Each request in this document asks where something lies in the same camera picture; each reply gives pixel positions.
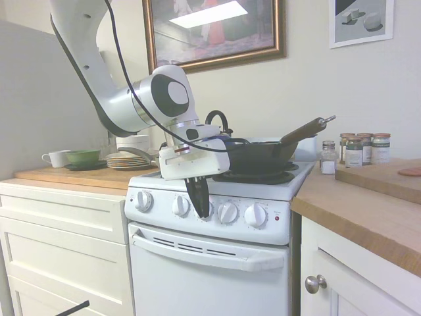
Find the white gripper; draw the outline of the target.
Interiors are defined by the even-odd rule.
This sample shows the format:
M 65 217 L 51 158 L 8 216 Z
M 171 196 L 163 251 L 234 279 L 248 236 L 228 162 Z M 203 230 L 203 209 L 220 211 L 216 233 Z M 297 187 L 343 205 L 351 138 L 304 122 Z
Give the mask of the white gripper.
M 228 171 L 230 159 L 226 146 L 220 139 L 199 142 L 199 146 L 224 152 L 216 153 L 195 147 L 176 152 L 175 147 L 167 147 L 159 151 L 159 165 L 165 180 L 185 179 L 187 192 L 197 215 L 206 219 L 210 215 L 209 188 L 207 179 L 200 176 Z

